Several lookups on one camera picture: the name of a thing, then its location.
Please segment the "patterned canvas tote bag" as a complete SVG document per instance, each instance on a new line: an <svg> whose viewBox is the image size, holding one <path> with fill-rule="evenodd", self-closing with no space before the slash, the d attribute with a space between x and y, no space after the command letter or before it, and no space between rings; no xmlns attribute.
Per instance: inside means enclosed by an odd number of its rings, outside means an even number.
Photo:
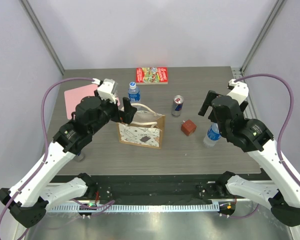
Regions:
<svg viewBox="0 0 300 240"><path fill-rule="evenodd" d="M122 144L161 149L163 145L166 116L141 103L130 124L118 123L118 140Z"/></svg>

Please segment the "silver red bull can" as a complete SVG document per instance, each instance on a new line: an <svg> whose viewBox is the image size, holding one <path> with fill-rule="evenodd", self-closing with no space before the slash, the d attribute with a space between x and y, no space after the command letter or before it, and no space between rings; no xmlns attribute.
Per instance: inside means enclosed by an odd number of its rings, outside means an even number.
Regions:
<svg viewBox="0 0 300 240"><path fill-rule="evenodd" d="M176 95L172 101L171 114L175 117L179 117L182 113L183 104L184 98L181 95Z"/></svg>

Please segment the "water bottle blue label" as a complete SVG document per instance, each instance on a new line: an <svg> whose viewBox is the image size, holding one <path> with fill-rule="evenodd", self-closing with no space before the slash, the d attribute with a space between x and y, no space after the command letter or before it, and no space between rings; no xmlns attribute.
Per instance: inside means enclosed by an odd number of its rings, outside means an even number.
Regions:
<svg viewBox="0 0 300 240"><path fill-rule="evenodd" d="M211 148L216 145L218 140L220 139L221 135L219 132L219 127L217 123L213 123L210 128L208 129L204 139L203 143L206 147Z"/></svg>

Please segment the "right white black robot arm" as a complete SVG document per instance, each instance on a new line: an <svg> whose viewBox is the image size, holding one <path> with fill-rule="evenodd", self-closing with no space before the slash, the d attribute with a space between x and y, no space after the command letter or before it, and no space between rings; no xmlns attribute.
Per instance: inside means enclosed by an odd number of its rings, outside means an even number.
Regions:
<svg viewBox="0 0 300 240"><path fill-rule="evenodd" d="M289 227L300 225L300 186L286 170L288 161L277 151L278 143L266 125L244 117L247 101L239 103L228 95L208 91L198 115L212 108L209 120L216 123L220 135L253 158L275 186L270 188L226 171L216 181L216 193L223 198L240 196L269 209Z"/></svg>

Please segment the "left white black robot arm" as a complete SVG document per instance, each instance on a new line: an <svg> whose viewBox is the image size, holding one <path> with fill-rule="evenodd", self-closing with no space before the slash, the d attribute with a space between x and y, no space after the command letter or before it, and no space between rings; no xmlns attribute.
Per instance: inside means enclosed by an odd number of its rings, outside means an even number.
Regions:
<svg viewBox="0 0 300 240"><path fill-rule="evenodd" d="M87 146L109 121L130 124L137 108L127 97L123 109L116 102L98 96L84 97L62 125L40 160L17 184L0 189L0 201L8 206L13 218L25 228L35 226L50 209L74 198L92 199L98 185L87 173L45 191L47 184L68 162Z"/></svg>

